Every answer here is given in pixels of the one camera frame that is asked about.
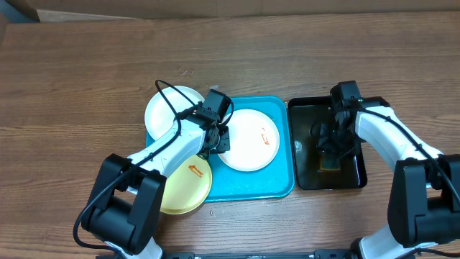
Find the white plate with red stain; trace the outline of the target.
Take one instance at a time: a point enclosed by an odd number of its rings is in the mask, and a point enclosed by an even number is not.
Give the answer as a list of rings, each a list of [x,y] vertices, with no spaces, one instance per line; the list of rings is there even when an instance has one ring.
[[[218,156],[237,171],[257,171],[269,165],[280,147],[275,123],[254,109],[236,110],[227,124],[230,150]]]

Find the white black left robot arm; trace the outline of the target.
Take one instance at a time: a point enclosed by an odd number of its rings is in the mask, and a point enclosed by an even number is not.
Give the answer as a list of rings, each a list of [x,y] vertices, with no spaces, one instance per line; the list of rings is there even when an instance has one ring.
[[[108,156],[73,226],[75,242],[110,250],[115,258],[162,258],[153,234],[166,181],[193,155],[229,150],[225,115],[202,108],[183,111],[150,146],[126,158]]]

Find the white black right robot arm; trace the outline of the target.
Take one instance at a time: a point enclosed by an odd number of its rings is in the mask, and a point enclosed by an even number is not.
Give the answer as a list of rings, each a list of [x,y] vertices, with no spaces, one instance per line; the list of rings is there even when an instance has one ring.
[[[459,238],[459,155],[424,143],[381,97],[331,100],[333,123],[320,129],[319,148],[367,142],[393,171],[387,224],[355,240],[348,258],[414,258]]]

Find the green yellow sponge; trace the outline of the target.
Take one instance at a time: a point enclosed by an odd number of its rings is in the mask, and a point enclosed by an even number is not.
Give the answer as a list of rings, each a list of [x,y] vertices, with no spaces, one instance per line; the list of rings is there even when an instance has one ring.
[[[340,155],[338,153],[324,150],[321,152],[319,171],[340,171]]]

